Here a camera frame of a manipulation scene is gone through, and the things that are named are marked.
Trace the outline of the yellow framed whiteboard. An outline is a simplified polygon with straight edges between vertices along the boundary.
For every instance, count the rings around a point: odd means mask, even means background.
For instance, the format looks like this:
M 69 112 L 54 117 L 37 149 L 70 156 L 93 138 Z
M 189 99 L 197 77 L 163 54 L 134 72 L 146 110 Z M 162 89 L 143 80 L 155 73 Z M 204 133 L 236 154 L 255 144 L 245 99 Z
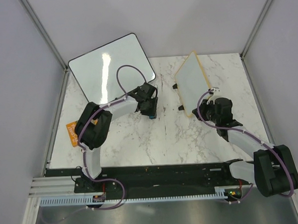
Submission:
M 177 92 L 187 117 L 197 108 L 199 98 L 211 88 L 196 51 L 192 51 L 174 76 Z

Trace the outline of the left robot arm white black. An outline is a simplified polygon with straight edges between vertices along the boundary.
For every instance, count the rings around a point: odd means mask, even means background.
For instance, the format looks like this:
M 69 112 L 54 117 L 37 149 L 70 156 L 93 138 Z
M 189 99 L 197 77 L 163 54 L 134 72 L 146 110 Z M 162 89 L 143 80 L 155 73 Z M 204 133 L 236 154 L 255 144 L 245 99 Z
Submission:
M 150 119 L 157 117 L 158 90 L 149 83 L 127 93 L 113 102 L 98 105 L 89 102 L 76 123 L 78 146 L 83 152 L 83 174 L 87 176 L 85 186 L 99 191 L 102 188 L 100 153 L 105 142 L 111 122 L 121 116 L 139 112 Z

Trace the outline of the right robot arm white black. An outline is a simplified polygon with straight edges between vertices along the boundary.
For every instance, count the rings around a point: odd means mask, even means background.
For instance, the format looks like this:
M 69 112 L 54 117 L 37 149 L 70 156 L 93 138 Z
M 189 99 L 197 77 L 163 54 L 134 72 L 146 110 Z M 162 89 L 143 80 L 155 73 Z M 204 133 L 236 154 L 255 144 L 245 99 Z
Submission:
M 216 129 L 217 134 L 226 142 L 236 145 L 254 161 L 232 161 L 221 172 L 225 184 L 234 184 L 238 179 L 255 184 L 265 197 L 279 194 L 292 197 L 298 189 L 298 171 L 286 145 L 274 145 L 246 130 L 233 118 L 233 103 L 228 98 L 215 100 L 200 97 L 196 109 L 192 110 L 198 120 Z

